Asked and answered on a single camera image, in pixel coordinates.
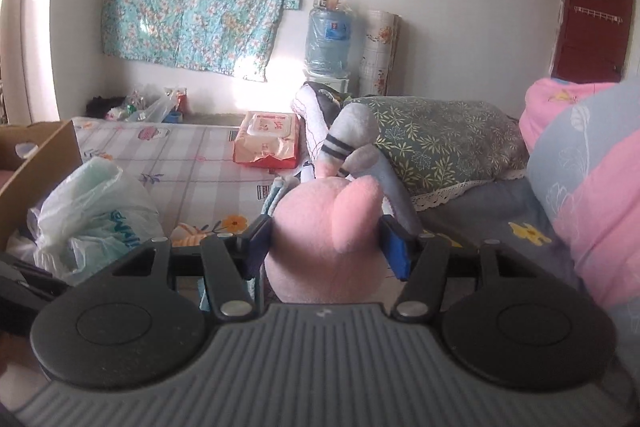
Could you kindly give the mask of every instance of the green leaf-patterned pillow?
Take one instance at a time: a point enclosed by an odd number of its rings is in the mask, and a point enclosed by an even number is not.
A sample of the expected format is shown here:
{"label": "green leaf-patterned pillow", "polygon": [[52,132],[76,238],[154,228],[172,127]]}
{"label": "green leaf-patterned pillow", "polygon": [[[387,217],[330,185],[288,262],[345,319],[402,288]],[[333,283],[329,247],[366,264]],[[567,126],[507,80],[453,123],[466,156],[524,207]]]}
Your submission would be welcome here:
{"label": "green leaf-patterned pillow", "polygon": [[423,210],[468,188],[524,175],[529,158],[518,125],[486,102],[416,96],[356,98],[375,113],[376,145]]}

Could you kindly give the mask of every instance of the pink plush ear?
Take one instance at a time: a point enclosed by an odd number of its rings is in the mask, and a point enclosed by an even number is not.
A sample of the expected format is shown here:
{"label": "pink plush ear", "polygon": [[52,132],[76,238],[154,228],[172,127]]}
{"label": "pink plush ear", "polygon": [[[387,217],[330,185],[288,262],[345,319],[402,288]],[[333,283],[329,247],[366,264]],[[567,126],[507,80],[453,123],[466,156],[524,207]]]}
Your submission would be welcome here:
{"label": "pink plush ear", "polygon": [[358,178],[338,194],[332,214],[336,251],[346,253],[361,249],[363,243],[375,243],[382,198],[382,189],[373,176]]}

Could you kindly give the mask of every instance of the water bottle label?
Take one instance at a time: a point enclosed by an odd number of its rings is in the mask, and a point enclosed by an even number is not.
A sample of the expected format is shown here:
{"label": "water bottle label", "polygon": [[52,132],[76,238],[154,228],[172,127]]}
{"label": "water bottle label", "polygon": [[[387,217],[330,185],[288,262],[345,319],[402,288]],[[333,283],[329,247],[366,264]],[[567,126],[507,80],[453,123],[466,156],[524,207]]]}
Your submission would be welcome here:
{"label": "water bottle label", "polygon": [[327,21],[324,30],[324,40],[346,41],[349,39],[349,29],[348,23]]}

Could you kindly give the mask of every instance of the lace trim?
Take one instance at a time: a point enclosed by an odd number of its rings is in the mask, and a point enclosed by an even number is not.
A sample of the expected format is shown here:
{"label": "lace trim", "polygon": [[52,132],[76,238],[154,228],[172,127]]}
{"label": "lace trim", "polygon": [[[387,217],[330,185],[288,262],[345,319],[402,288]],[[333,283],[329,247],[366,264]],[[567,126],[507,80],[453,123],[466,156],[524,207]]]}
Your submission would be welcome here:
{"label": "lace trim", "polygon": [[[526,173],[527,169],[507,171],[504,174],[501,174],[498,179],[517,180],[520,178],[524,178]],[[439,206],[441,204],[447,203],[447,201],[461,196],[470,188],[479,187],[480,185],[484,185],[485,183],[490,183],[492,181],[493,180],[475,180],[470,182],[462,182],[456,185],[451,185],[450,187],[439,188],[438,190],[429,192],[429,194],[414,196],[413,198],[411,198],[411,201],[414,204],[415,210],[420,212],[421,210],[426,210],[427,208],[433,208],[434,206]]]}

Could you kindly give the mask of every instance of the cardboard box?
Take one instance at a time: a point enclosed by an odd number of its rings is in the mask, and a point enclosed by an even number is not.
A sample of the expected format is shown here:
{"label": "cardboard box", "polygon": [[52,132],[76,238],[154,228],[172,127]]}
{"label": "cardboard box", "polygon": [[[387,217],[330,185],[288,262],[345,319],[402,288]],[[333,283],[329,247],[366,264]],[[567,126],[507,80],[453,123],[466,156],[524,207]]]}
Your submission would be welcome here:
{"label": "cardboard box", "polygon": [[[19,143],[34,143],[36,153],[22,160]],[[82,165],[73,122],[42,122],[0,126],[0,169],[15,171],[0,188],[0,249],[24,223],[27,211]]]}

